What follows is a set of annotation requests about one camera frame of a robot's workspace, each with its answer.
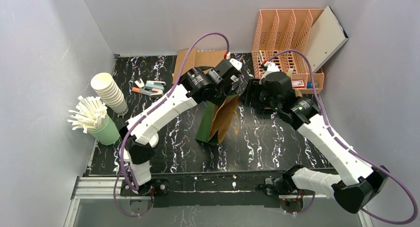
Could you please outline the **brown pulp cup carrier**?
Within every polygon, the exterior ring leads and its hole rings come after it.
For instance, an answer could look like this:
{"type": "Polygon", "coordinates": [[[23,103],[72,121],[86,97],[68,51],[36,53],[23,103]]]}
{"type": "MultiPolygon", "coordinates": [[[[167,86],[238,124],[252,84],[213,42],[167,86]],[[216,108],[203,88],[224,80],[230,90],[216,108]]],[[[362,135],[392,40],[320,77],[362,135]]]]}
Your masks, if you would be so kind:
{"type": "Polygon", "coordinates": [[[295,89],[294,92],[295,92],[295,96],[297,98],[301,98],[303,96],[302,93],[301,93],[301,91],[299,89],[295,89]]]}

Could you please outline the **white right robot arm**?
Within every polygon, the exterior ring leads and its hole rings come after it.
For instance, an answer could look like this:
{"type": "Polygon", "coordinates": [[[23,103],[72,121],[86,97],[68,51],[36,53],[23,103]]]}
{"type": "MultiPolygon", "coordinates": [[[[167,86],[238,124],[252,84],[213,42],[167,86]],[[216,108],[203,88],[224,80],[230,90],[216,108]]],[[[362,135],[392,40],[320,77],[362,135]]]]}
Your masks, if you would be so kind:
{"type": "Polygon", "coordinates": [[[314,144],[337,171],[329,174],[294,165],[269,187],[324,194],[352,214],[381,191],[388,179],[386,174],[343,148],[329,133],[318,105],[308,97],[297,97],[291,79],[284,72],[270,73],[263,80],[250,79],[243,96],[247,106],[274,110],[282,121],[314,144]]]}

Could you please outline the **green kraft paper bag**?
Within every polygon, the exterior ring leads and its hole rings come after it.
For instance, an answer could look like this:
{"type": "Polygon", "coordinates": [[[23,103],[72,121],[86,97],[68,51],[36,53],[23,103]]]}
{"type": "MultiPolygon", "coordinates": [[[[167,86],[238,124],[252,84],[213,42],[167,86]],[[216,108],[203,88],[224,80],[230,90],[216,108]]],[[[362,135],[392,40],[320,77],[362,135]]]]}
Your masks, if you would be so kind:
{"type": "Polygon", "coordinates": [[[221,144],[236,114],[239,95],[228,96],[222,105],[206,103],[195,139],[208,144],[221,144]]]}

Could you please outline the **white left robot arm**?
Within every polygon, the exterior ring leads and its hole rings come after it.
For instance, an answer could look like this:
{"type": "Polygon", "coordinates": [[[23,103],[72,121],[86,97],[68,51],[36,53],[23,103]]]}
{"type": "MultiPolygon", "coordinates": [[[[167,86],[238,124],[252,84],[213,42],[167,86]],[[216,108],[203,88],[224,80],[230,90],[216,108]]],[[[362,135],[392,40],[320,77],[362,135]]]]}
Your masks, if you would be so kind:
{"type": "Polygon", "coordinates": [[[231,121],[233,113],[227,111],[231,101],[237,101],[232,87],[242,74],[243,64],[234,58],[222,59],[216,66],[190,68],[180,75],[171,89],[140,114],[128,119],[120,129],[121,149],[127,152],[130,172],[121,173],[130,188],[138,190],[151,181],[150,160],[155,154],[158,132],[184,112],[207,102],[214,106],[211,125],[219,121],[231,121]]]}

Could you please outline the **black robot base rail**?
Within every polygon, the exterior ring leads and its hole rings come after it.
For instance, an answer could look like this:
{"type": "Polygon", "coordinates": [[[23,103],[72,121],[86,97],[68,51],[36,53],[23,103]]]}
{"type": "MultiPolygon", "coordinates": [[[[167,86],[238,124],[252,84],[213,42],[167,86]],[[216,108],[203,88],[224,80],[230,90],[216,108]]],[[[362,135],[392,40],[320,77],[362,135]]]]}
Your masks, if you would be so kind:
{"type": "Polygon", "coordinates": [[[298,191],[262,187],[270,178],[280,178],[281,170],[240,172],[155,173],[138,191],[123,182],[120,196],[154,199],[154,207],[176,206],[264,206],[279,207],[282,199],[296,198],[298,191]]]}

